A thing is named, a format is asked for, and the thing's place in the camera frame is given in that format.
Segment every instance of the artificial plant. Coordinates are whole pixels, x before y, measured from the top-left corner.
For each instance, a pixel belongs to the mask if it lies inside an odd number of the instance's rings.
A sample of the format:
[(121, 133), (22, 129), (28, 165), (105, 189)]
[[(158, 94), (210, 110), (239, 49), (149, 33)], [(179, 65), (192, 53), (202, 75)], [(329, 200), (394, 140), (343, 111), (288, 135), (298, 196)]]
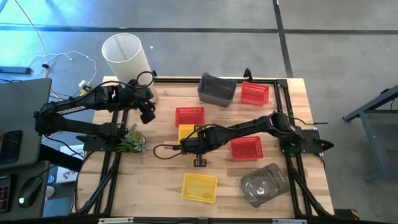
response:
[(145, 152), (147, 148), (144, 135), (137, 131), (137, 124), (133, 124), (129, 132), (124, 136), (122, 142), (118, 145), (118, 152)]

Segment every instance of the white bucket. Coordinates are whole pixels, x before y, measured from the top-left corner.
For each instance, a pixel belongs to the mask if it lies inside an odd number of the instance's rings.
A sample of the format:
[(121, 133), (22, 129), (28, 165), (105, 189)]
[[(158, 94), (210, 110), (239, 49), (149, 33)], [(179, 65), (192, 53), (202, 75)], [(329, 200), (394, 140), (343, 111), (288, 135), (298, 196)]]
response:
[[(116, 34), (102, 45), (102, 55), (119, 81), (127, 83), (138, 74), (150, 71), (141, 41), (132, 34)], [(147, 85), (152, 75), (142, 74), (138, 83)]]

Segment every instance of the paper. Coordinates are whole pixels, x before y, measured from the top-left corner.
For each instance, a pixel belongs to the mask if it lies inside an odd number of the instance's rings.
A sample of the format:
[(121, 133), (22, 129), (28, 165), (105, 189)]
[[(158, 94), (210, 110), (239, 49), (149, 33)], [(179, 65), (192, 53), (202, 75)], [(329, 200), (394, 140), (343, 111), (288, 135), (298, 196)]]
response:
[[(82, 153), (83, 145), (76, 145), (76, 146), (70, 146), (70, 147), (71, 147), (71, 149), (75, 150), (77, 153), (84, 155), (84, 153)], [(69, 150), (66, 146), (62, 146), (60, 151), (65, 154), (68, 154), (68, 155), (72, 155), (74, 153), (71, 150)], [(74, 157), (82, 160), (80, 155), (74, 155)], [(61, 184), (61, 183), (76, 181), (77, 173), (78, 172), (68, 170), (66, 168), (59, 166), (58, 171), (57, 171), (57, 180), (55, 182)]]

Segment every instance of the desk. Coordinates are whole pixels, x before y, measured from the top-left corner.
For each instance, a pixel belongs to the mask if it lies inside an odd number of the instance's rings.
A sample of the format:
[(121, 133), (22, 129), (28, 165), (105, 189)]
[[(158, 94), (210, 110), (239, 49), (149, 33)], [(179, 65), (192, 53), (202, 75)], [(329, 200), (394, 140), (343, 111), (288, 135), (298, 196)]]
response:
[[(104, 82), (116, 77), (104, 77)], [(288, 79), (290, 99), (294, 116), (305, 122), (312, 122), (310, 105), (303, 79)], [(234, 100), (229, 108), (210, 105), (199, 101), (197, 83), (155, 83), (159, 94), (156, 104), (156, 119), (142, 124), (139, 111), (130, 111), (127, 126), (137, 123), (148, 142), (148, 150), (142, 154), (122, 156), (113, 200), (112, 216), (129, 217), (215, 217), (215, 218), (292, 218), (294, 217), (291, 195), (280, 195), (273, 200), (253, 208), (243, 197), (239, 188), (242, 176), (276, 163), (287, 180), (284, 155), (280, 151), (278, 139), (267, 133), (257, 133), (261, 137), (264, 158), (259, 161), (231, 161), (230, 145), (227, 144), (205, 154), (207, 167), (193, 167), (194, 155), (178, 156), (162, 161), (154, 157), (152, 149), (158, 144), (177, 144), (178, 129), (174, 126), (175, 108), (189, 106), (205, 107), (205, 123), (230, 126), (245, 122), (276, 110), (274, 88), (270, 88), (269, 104), (256, 106), (240, 102), (241, 84), (238, 84)], [(112, 114), (96, 111), (94, 123), (111, 121)], [(297, 125), (311, 129), (312, 126)], [(159, 150), (160, 156), (175, 154), (171, 149)], [(95, 152), (82, 168), (78, 180), (78, 205), (82, 206), (93, 193), (100, 179), (104, 153)], [(307, 185), (317, 200), (330, 213), (333, 213), (330, 193), (323, 164), (314, 155), (303, 154), (303, 164)], [(215, 203), (203, 203), (181, 199), (183, 175), (186, 172), (213, 175), (218, 178)], [(304, 211), (302, 193), (297, 187), (300, 208)], [(105, 189), (102, 209), (105, 206), (108, 190)]]
[(41, 173), (43, 170), (50, 167), (49, 161), (40, 161), (36, 164), (17, 167), (12, 169), (1, 170), (1, 174), (14, 174), (16, 180), (14, 181), (14, 188), (11, 199), (11, 210), (10, 212), (0, 213), (0, 220), (20, 220), (25, 218), (41, 218), (43, 215), (45, 191), (47, 189), (47, 179), (49, 178), (49, 172), (44, 172), (40, 175), (43, 180), (40, 186), (39, 192), (35, 202), (29, 208), (20, 208), (18, 205), (18, 194), (21, 191), (22, 186), (29, 177), (34, 177)]

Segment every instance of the yellow plastic basket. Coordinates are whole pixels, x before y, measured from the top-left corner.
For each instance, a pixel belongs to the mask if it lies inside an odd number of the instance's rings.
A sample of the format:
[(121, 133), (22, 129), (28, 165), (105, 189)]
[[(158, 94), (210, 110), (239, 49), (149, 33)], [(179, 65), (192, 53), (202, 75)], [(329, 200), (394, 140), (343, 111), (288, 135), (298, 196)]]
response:
[[(189, 134), (192, 133), (195, 125), (194, 124), (180, 124), (178, 127), (178, 143), (180, 143), (181, 139), (188, 137)], [(198, 134), (192, 134), (190, 138), (197, 138)]]
[(217, 177), (199, 174), (184, 174), (181, 198), (199, 202), (216, 202)]

